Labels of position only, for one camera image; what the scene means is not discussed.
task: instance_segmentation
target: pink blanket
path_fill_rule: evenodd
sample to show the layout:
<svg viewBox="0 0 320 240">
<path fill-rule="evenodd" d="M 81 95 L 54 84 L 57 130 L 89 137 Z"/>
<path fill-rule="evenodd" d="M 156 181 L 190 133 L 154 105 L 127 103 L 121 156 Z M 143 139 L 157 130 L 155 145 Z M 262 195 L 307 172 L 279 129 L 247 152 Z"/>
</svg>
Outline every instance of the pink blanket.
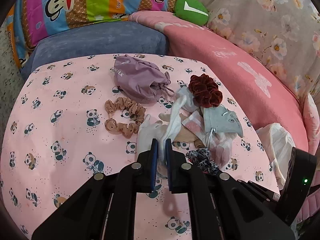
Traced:
<svg viewBox="0 0 320 240">
<path fill-rule="evenodd" d="M 129 17 L 165 34 L 170 54 L 208 65 L 239 103 L 255 129 L 278 122 L 292 135 L 297 148 L 308 151 L 299 104 L 289 90 L 260 62 L 207 28 L 169 12 L 140 11 Z"/>
</svg>

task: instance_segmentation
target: panda print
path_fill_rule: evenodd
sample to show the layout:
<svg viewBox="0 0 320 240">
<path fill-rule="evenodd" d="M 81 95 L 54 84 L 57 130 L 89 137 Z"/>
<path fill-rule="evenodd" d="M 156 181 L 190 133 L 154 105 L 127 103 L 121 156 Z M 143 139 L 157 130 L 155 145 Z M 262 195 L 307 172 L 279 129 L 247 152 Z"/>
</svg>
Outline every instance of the panda print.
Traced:
<svg viewBox="0 0 320 240">
<path fill-rule="evenodd" d="M 185 142 L 173 142 L 172 143 L 173 146 L 175 146 L 177 149 L 182 148 L 184 150 L 189 150 L 190 147 L 190 143 L 185 143 Z"/>
<path fill-rule="evenodd" d="M 233 99 L 227 98 L 227 101 L 228 101 L 229 104 L 232 104 L 232 105 L 234 105 L 234 106 L 237 106 L 236 102 L 235 102 Z"/>
<path fill-rule="evenodd" d="M 14 156 L 14 152 L 10 152 L 9 166 L 11 168 L 14 168 L 16 166 L 16 157 Z"/>
<path fill-rule="evenodd" d="M 63 76 L 61 77 L 62 79 L 68 80 L 73 76 L 72 73 L 65 73 L 63 74 Z"/>
<path fill-rule="evenodd" d="M 17 129 L 17 123 L 13 122 L 11 127 L 10 127 L 10 131 L 12 132 L 12 134 L 15 133 L 16 129 Z"/>
<path fill-rule="evenodd" d="M 155 189 L 151 193 L 146 193 L 149 198 L 156 198 L 159 194 L 159 189 L 162 187 L 162 179 L 156 179 Z"/>
<path fill-rule="evenodd" d="M 135 154 L 137 152 L 137 144 L 135 142 L 127 142 L 126 153 Z"/>
<path fill-rule="evenodd" d="M 164 97 L 160 97 L 158 102 L 161 104 L 161 105 L 164 105 L 165 108 L 168 108 L 170 109 L 172 107 L 172 104 L 173 102 L 171 101 L 168 101 L 167 99 L 165 99 Z"/>
<path fill-rule="evenodd" d="M 56 194 L 53 199 L 53 204 L 58 208 L 65 203 L 66 200 L 67 199 L 65 197 L 60 196 L 60 194 Z"/>
<path fill-rule="evenodd" d="M 87 69 L 89 69 L 90 71 L 96 71 L 99 69 L 99 67 L 96 67 L 95 65 L 91 65 L 91 66 L 87 67 Z"/>
<path fill-rule="evenodd" d="M 12 188 L 10 188 L 9 190 L 10 196 L 11 196 L 11 200 L 14 203 L 15 206 L 18 206 L 18 199 L 17 197 L 14 195 Z"/>
<path fill-rule="evenodd" d="M 193 72 L 193 70 L 192 69 L 190 69 L 190 68 L 185 68 L 184 69 L 188 74 L 190 74 L 190 73 L 192 73 Z"/>
<path fill-rule="evenodd" d="M 178 62 L 183 62 L 183 60 L 182 59 L 180 59 L 180 58 L 177 58 L 177 57 L 174 57 L 174 59 L 176 60 L 176 61 L 178 61 Z"/>
<path fill-rule="evenodd" d="M 103 162 L 97 160 L 96 157 L 92 154 L 92 152 L 89 152 L 82 161 L 87 165 L 87 169 L 93 171 L 93 174 L 103 172 Z"/>
<path fill-rule="evenodd" d="M 137 58 L 145 58 L 146 56 L 145 56 L 145 55 L 142 55 L 142 54 L 135 54 L 134 57 L 137 57 Z"/>
<path fill-rule="evenodd" d="M 67 150 L 61 148 L 61 145 L 58 141 L 55 141 L 55 143 L 52 144 L 50 147 L 52 152 L 54 153 L 54 157 L 57 161 L 61 161 L 63 157 L 67 154 Z"/>
<path fill-rule="evenodd" d="M 30 170 L 33 170 L 36 167 L 36 158 L 33 157 L 31 153 L 28 153 L 24 163 L 28 166 Z"/>
<path fill-rule="evenodd" d="M 33 123 L 28 124 L 24 129 L 24 134 L 29 134 L 33 129 L 35 125 Z"/>
<path fill-rule="evenodd" d="M 21 98 L 21 101 L 22 101 L 22 104 L 25 104 L 28 101 L 26 94 Z"/>
<path fill-rule="evenodd" d="M 231 158 L 230 162 L 226 166 L 226 170 L 233 170 L 235 171 L 238 168 L 238 161 L 237 159 Z"/>
<path fill-rule="evenodd" d="M 247 151 L 251 149 L 250 143 L 245 142 L 243 139 L 241 139 L 241 146 L 246 148 Z"/>
<path fill-rule="evenodd" d="M 22 231 L 22 233 L 24 233 L 25 235 L 29 234 L 29 231 L 26 230 L 25 226 L 20 225 L 19 228 L 20 228 L 20 230 Z"/>
<path fill-rule="evenodd" d="M 179 86 L 180 86 L 181 88 L 187 86 L 187 84 L 186 84 L 185 82 L 183 82 L 183 80 L 177 80 L 177 82 L 178 82 L 178 84 L 179 84 Z"/>
<path fill-rule="evenodd" d="M 55 123 L 57 122 L 58 118 L 62 115 L 63 111 L 62 110 L 57 110 L 55 113 L 53 113 L 50 117 L 50 122 Z"/>
<path fill-rule="evenodd" d="M 250 123 L 249 119 L 246 116 L 243 118 L 243 120 L 247 123 L 248 127 L 252 127 L 252 124 Z"/>
<path fill-rule="evenodd" d="M 170 66 L 167 66 L 167 65 L 162 65 L 162 68 L 165 69 L 165 70 L 169 70 L 169 71 L 173 71 L 174 70 L 173 67 L 170 67 Z"/>
<path fill-rule="evenodd" d="M 73 64 L 73 62 L 70 61 L 70 62 L 68 62 L 68 63 L 65 63 L 63 66 L 64 66 L 64 67 L 67 67 L 67 66 L 70 66 L 70 65 L 72 65 L 72 64 Z"/>
<path fill-rule="evenodd" d="M 120 94 L 121 92 L 123 92 L 123 90 L 121 89 L 120 86 L 115 86 L 112 88 L 112 92 L 115 94 Z"/>
<path fill-rule="evenodd" d="M 32 101 L 33 109 L 38 108 L 40 105 L 41 105 L 41 101 L 39 100 L 39 98 L 36 98 L 35 100 Z"/>
<path fill-rule="evenodd" d="M 66 94 L 67 94 L 66 91 L 57 90 L 57 91 L 54 93 L 53 97 L 58 97 L 58 98 L 62 99 L 62 98 L 65 97 Z"/>
<path fill-rule="evenodd" d="M 31 193 L 30 190 L 26 189 L 26 198 L 32 201 L 33 205 L 38 206 L 38 198 L 35 193 Z"/>
<path fill-rule="evenodd" d="M 89 126 L 96 126 L 100 123 L 100 120 L 98 120 L 99 115 L 97 113 L 97 109 L 88 110 L 87 117 L 87 125 Z"/>
<path fill-rule="evenodd" d="M 52 70 L 54 67 L 56 67 L 56 65 L 50 65 L 49 67 L 47 67 L 47 69 Z"/>
<path fill-rule="evenodd" d="M 259 147 L 259 149 L 260 149 L 261 151 L 263 151 L 263 152 L 264 152 L 263 145 L 262 145 L 262 143 L 261 143 L 261 142 L 259 142 L 258 140 L 257 140 L 257 146 Z"/>
<path fill-rule="evenodd" d="M 180 222 L 179 219 L 175 217 L 171 217 L 170 220 L 165 225 L 166 228 L 169 228 L 171 230 L 176 230 L 178 234 L 182 234 L 185 231 L 187 231 L 188 226 L 190 226 L 189 221 L 183 221 L 183 223 Z"/>
<path fill-rule="evenodd" d="M 263 173 L 262 173 L 262 171 L 256 171 L 255 179 L 256 179 L 257 182 L 263 181 Z"/>
<path fill-rule="evenodd" d="M 94 86 L 85 86 L 82 88 L 81 93 L 84 95 L 92 95 L 96 88 Z"/>
</svg>

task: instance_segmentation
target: white plastic bag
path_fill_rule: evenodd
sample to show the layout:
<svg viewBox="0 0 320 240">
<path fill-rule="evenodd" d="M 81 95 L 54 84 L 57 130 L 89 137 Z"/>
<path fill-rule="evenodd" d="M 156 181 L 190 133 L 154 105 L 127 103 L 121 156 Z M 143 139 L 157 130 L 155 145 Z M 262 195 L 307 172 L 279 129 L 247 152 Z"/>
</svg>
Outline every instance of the white plastic bag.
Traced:
<svg viewBox="0 0 320 240">
<path fill-rule="evenodd" d="M 287 178 L 292 147 L 295 147 L 292 136 L 279 123 L 268 124 L 256 132 L 275 173 L 279 190 L 281 190 Z"/>
</svg>

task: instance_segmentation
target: gray drawstring bag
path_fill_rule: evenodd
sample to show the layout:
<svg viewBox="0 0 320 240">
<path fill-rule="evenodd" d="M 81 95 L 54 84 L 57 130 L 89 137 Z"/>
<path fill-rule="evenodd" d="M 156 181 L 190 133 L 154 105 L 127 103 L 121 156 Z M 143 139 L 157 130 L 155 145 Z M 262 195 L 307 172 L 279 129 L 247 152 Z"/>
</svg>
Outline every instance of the gray drawstring bag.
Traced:
<svg viewBox="0 0 320 240">
<path fill-rule="evenodd" d="M 173 97 L 167 86 L 171 84 L 168 72 L 164 74 L 152 62 L 128 55 L 118 57 L 114 65 L 115 84 L 137 103 L 156 102 L 162 93 Z"/>
</svg>

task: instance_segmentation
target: green pillow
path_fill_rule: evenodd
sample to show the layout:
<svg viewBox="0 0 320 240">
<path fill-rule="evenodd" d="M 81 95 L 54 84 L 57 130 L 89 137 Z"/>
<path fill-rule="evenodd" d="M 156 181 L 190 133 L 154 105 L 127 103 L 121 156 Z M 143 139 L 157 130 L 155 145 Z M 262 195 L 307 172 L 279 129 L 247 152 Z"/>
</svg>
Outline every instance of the green pillow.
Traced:
<svg viewBox="0 0 320 240">
<path fill-rule="evenodd" d="M 205 25 L 209 17 L 207 9 L 198 0 L 177 0 L 174 15 L 199 26 Z"/>
</svg>

